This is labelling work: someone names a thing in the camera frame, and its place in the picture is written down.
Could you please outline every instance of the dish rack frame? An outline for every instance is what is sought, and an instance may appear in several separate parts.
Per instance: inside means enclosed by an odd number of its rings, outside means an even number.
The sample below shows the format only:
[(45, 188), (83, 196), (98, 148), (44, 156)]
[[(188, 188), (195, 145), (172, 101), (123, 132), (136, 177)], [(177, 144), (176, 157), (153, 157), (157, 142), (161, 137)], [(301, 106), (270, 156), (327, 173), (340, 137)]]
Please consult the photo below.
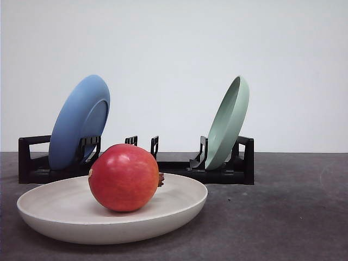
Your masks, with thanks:
[[(100, 156), (101, 136), (80, 139), (73, 163), (63, 170), (51, 170), (48, 155), (31, 158), (30, 145), (50, 142), (51, 136), (33, 136), (18, 140), (18, 182), (45, 184), (61, 179), (86, 176), (95, 160)], [(138, 145), (138, 136), (125, 138), (126, 144)], [(218, 169), (206, 170), (208, 138), (200, 137), (198, 152), (159, 152), (159, 136), (151, 139), (150, 153), (157, 161), (159, 171), (173, 173), (198, 180), (204, 184), (254, 185), (254, 139), (238, 136), (228, 157)], [(87, 145), (96, 145), (96, 152), (82, 162)], [(239, 145), (245, 146), (244, 155)]]

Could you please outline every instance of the red pomegranate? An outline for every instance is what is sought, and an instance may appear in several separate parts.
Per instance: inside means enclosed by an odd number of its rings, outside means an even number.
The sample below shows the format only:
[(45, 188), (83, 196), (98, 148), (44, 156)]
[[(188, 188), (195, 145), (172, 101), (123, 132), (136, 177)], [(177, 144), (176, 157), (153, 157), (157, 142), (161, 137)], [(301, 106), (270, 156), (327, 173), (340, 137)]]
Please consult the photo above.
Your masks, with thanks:
[(129, 144), (108, 148), (89, 171), (89, 186), (94, 198), (104, 207), (118, 212), (144, 206), (163, 183), (154, 157)]

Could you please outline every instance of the plate rim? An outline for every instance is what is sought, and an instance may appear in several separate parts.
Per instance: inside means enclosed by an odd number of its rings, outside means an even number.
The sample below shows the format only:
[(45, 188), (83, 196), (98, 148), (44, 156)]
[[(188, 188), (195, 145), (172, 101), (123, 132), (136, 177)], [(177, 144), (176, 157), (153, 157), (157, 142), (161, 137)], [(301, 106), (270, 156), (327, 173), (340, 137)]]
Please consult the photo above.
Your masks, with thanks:
[(66, 224), (66, 225), (89, 225), (89, 226), (93, 226), (93, 225), (118, 225), (118, 224), (128, 224), (128, 223), (135, 223), (135, 222), (143, 222), (143, 221), (150, 221), (150, 220), (155, 220), (155, 219), (160, 219), (160, 218), (165, 218), (165, 217), (168, 217), (168, 216), (173, 216), (173, 215), (176, 215), (176, 214), (179, 214), (179, 213), (182, 213), (182, 212), (185, 212), (191, 208), (194, 208), (198, 205), (200, 205), (203, 201), (205, 201), (207, 199), (207, 196), (208, 196), (208, 189), (207, 187), (202, 184), (201, 182), (193, 179), (193, 178), (189, 178), (189, 177), (186, 177), (186, 176), (181, 176), (181, 175), (177, 175), (177, 174), (172, 174), (172, 173), (164, 173), (164, 175), (170, 175), (170, 176), (177, 176), (178, 178), (187, 178), (187, 179), (190, 179), (196, 183), (198, 183), (202, 188), (204, 188), (205, 192), (204, 192), (204, 196), (202, 199), (200, 199), (199, 201), (195, 202), (194, 204), (186, 207), (186, 208), (183, 208), (183, 209), (180, 209), (180, 210), (177, 210), (177, 211), (174, 211), (174, 212), (170, 212), (168, 214), (162, 214), (162, 215), (158, 215), (158, 216), (155, 216), (155, 217), (152, 217), (152, 218), (142, 218), (142, 219), (136, 219), (136, 220), (132, 220), (132, 221), (108, 221), (108, 222), (77, 222), (77, 221), (74, 221), (74, 222), (70, 222), (70, 221), (59, 221), (59, 220), (53, 220), (53, 219), (46, 219), (46, 218), (42, 218), (42, 217), (39, 217), (37, 215), (33, 215), (33, 214), (30, 214), (28, 213), (26, 210), (23, 210), (23, 208), (20, 206), (20, 201), (22, 201), (22, 199), (30, 192), (32, 191), (35, 191), (37, 189), (40, 189), (42, 186), (45, 186), (45, 185), (51, 185), (53, 183), (58, 183), (58, 182), (62, 182), (62, 181), (67, 181), (67, 180), (71, 180), (71, 179), (83, 179), (83, 178), (87, 178), (87, 176), (81, 176), (81, 177), (74, 177), (74, 178), (68, 178), (68, 179), (62, 179), (62, 180), (59, 180), (59, 181), (55, 181), (55, 182), (50, 182), (50, 183), (47, 183), (47, 184), (43, 184), (43, 185), (40, 185), (36, 188), (33, 188), (33, 189), (30, 189), (28, 191), (26, 191), (24, 194), (22, 194), (17, 202), (16, 202), (16, 205), (17, 205), (17, 209), (20, 213), (23, 213), (31, 218), (34, 218), (34, 219), (38, 219), (38, 220), (41, 220), (41, 221), (47, 221), (47, 222), (53, 222), (53, 223), (60, 223), (60, 224)]

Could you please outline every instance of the mint green plate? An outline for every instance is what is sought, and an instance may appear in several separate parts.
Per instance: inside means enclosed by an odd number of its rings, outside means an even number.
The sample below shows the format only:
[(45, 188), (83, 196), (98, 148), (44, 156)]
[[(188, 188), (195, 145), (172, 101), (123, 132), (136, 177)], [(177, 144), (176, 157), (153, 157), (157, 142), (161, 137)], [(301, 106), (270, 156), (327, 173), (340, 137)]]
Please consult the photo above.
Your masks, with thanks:
[(237, 140), (249, 103), (249, 87), (238, 76), (228, 88), (208, 134), (206, 170), (220, 167)]

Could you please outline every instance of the countertop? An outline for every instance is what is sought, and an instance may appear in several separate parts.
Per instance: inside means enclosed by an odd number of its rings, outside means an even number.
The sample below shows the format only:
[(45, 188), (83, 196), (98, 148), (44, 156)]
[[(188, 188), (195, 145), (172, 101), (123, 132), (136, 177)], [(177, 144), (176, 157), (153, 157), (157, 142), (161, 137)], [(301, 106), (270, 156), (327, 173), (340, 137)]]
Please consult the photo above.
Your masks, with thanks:
[(185, 226), (136, 243), (64, 243), (32, 230), (18, 155), (1, 156), (1, 260), (348, 260), (348, 153), (255, 153), (255, 185), (207, 184)]

